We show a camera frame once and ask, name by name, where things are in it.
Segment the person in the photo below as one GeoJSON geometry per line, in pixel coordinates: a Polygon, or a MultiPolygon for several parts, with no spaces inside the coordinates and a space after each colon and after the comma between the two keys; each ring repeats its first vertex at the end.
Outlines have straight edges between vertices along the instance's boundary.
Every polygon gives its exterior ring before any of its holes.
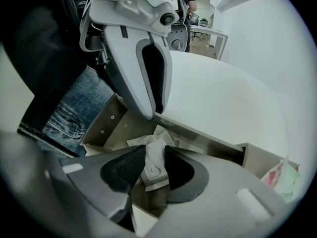
{"type": "MultiPolygon", "coordinates": [[[[87,65],[79,36],[65,31],[58,1],[14,0],[14,8],[4,10],[6,23],[1,24],[0,39],[35,95],[22,122],[84,156],[81,138],[114,92],[87,65]]],[[[86,0],[74,0],[74,4],[80,19],[86,0]]]]}
{"type": "Polygon", "coordinates": [[[189,52],[190,49],[190,24],[189,24],[189,15],[194,13],[197,10],[197,4],[195,0],[184,0],[184,2],[188,6],[188,15],[185,20],[185,25],[187,27],[187,36],[188,36],[188,41],[187,41],[187,46],[185,49],[185,52],[189,52]]]}

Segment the computer monitor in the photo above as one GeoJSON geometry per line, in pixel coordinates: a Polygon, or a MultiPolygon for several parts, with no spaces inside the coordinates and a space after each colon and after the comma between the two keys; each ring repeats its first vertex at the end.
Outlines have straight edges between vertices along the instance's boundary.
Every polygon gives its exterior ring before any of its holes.
{"type": "Polygon", "coordinates": [[[197,14],[192,14],[189,18],[190,21],[192,21],[193,23],[197,21],[197,19],[199,18],[199,16],[197,14]]]}

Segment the floor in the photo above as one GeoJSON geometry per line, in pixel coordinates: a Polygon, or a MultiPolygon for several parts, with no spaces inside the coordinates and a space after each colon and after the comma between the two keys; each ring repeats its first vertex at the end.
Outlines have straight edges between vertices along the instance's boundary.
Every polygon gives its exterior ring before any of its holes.
{"type": "Polygon", "coordinates": [[[210,35],[197,34],[201,40],[198,38],[193,38],[190,42],[190,53],[210,57],[216,59],[214,48],[209,47],[210,35]]]}

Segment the white desk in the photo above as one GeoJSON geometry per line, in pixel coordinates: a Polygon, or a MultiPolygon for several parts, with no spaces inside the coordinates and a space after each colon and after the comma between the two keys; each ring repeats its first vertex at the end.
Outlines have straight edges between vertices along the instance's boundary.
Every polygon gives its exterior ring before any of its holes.
{"type": "Polygon", "coordinates": [[[217,60],[220,60],[224,45],[228,39],[228,35],[223,34],[222,32],[213,30],[209,26],[194,26],[192,25],[193,32],[199,32],[199,33],[204,33],[204,34],[210,34],[210,35],[216,35],[217,38],[221,40],[219,47],[216,45],[216,55],[217,55],[217,60]]]}
{"type": "Polygon", "coordinates": [[[204,26],[204,27],[209,27],[212,28],[211,26],[209,26],[208,24],[202,24],[202,23],[198,23],[199,26],[204,26]]]}
{"type": "Polygon", "coordinates": [[[287,154],[274,92],[244,71],[208,57],[171,51],[172,87],[164,115],[231,144],[287,154]]]}

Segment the blue jeans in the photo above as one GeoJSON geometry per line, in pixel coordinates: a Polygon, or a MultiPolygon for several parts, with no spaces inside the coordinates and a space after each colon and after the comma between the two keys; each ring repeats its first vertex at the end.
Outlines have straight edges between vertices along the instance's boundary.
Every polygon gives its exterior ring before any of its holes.
{"type": "MultiPolygon", "coordinates": [[[[42,133],[78,156],[84,156],[86,151],[80,141],[113,94],[97,72],[87,67],[62,98],[42,133]]],[[[42,142],[39,145],[42,150],[51,150],[42,142]]]]}

